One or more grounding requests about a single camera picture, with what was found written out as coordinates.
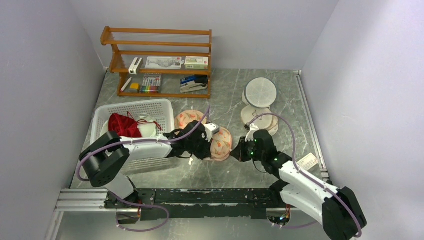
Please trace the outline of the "floral peach laundry bag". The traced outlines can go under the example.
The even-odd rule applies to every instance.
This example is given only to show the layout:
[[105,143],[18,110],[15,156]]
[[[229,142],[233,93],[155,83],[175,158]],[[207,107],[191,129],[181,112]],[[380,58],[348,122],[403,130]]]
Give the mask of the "floral peach laundry bag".
[[[176,129],[184,129],[189,123],[198,121],[203,117],[204,113],[198,110],[185,110],[179,113],[174,119],[174,126]],[[213,135],[211,143],[211,161],[225,161],[232,150],[233,138],[230,132],[224,128],[219,127],[219,132]]]

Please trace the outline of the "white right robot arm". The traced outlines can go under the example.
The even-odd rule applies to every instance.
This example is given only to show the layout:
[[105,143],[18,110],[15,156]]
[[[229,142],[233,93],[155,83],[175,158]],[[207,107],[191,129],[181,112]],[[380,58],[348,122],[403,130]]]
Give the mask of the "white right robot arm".
[[275,207],[291,205],[316,220],[331,240],[357,238],[367,220],[357,196],[349,187],[331,185],[297,166],[279,151],[266,130],[251,130],[230,153],[240,162],[260,162],[275,176],[270,202]]

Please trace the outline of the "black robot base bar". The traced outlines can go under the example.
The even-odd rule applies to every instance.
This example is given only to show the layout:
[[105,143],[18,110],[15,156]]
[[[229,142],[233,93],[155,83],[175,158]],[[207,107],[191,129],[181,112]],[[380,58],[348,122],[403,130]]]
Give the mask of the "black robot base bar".
[[137,191],[138,196],[130,196],[126,202],[108,192],[104,208],[140,221],[237,217],[266,220],[272,210],[285,213],[288,208],[271,188],[139,188]]

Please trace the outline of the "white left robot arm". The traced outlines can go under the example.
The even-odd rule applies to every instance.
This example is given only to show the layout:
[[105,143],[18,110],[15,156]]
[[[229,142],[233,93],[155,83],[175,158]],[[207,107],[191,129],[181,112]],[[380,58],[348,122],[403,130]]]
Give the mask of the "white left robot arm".
[[212,138],[219,130],[216,124],[195,120],[184,129],[154,138],[120,137],[108,131],[80,154],[76,174],[83,181],[80,171],[84,169],[85,180],[92,187],[106,188],[124,207],[132,208],[139,194],[131,180],[120,173],[127,160],[167,159],[184,153],[201,160],[210,158]]

